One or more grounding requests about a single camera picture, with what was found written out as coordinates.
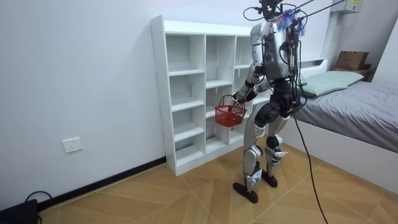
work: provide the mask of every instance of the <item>wooden floor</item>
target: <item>wooden floor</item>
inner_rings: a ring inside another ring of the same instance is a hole
[[[251,204],[232,189],[242,182],[242,149],[181,176],[166,165],[41,213],[44,224],[308,224],[323,223],[306,155],[288,145],[276,170],[279,186],[256,186]],[[398,195],[312,158],[329,223],[398,223]]]

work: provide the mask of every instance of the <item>robot leg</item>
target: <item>robot leg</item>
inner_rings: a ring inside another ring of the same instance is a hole
[[[267,114],[276,114],[274,119],[279,115],[279,110],[275,109],[275,104],[273,103],[261,104],[254,109],[244,131],[243,176],[245,185],[240,183],[233,184],[235,191],[246,197],[252,203],[258,202],[258,196],[255,191],[253,191],[253,188],[262,178],[262,169],[260,169],[259,159],[263,151],[256,145],[256,142],[266,129],[267,123],[258,122],[259,116],[263,117],[261,111],[264,112],[264,110],[268,111]]]
[[[282,146],[283,140],[278,135],[279,132],[284,128],[286,122],[289,120],[290,116],[284,118],[279,116],[274,122],[269,124],[268,128],[268,138],[266,142],[266,161],[267,170],[262,171],[262,178],[271,186],[277,187],[278,181],[275,176],[275,168],[279,165],[280,160],[283,158],[287,152],[282,152],[280,147]]]

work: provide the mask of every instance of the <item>wall socket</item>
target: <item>wall socket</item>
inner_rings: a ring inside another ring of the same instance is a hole
[[[67,153],[83,149],[83,146],[81,146],[80,138],[63,140],[62,144],[65,148],[65,152]]]

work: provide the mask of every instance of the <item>black baseboard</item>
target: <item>black baseboard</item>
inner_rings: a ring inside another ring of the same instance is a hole
[[[166,162],[166,157],[162,157],[162,158],[156,159],[154,161],[145,163],[145,164],[143,164],[141,166],[137,166],[135,168],[126,170],[124,172],[121,172],[120,174],[116,174],[116,175],[113,175],[111,177],[105,178],[103,180],[99,180],[99,181],[97,181],[95,183],[86,185],[84,187],[80,187],[79,189],[72,190],[71,192],[67,192],[65,194],[61,194],[61,195],[56,196],[56,197],[54,197],[52,199],[45,200],[45,201],[40,202],[40,203],[37,204],[38,212],[41,212],[42,210],[50,208],[51,206],[58,205],[58,204],[60,204],[62,202],[66,202],[67,200],[73,199],[75,197],[79,197],[81,195],[87,194],[88,192],[92,192],[92,191],[94,191],[96,189],[100,189],[100,188],[105,187],[105,186],[107,186],[109,184],[115,183],[115,182],[117,182],[119,180],[123,180],[123,179],[125,179],[127,177],[130,177],[132,175],[138,174],[138,173],[140,173],[142,171],[145,171],[147,169],[153,168],[153,167],[155,167],[157,165],[161,165],[161,164],[163,164],[165,162]]]

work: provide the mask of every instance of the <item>pillow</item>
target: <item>pillow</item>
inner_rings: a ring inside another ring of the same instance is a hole
[[[333,80],[327,80],[323,77],[318,77],[317,75],[307,79],[307,84],[303,86],[303,94],[305,94],[305,96],[308,98],[315,98],[334,91],[345,89],[347,89],[346,85]]]
[[[315,75],[314,77],[321,77],[326,80],[339,82],[346,86],[350,86],[363,79],[362,75],[355,72],[338,72],[338,71],[325,72],[319,75]]]

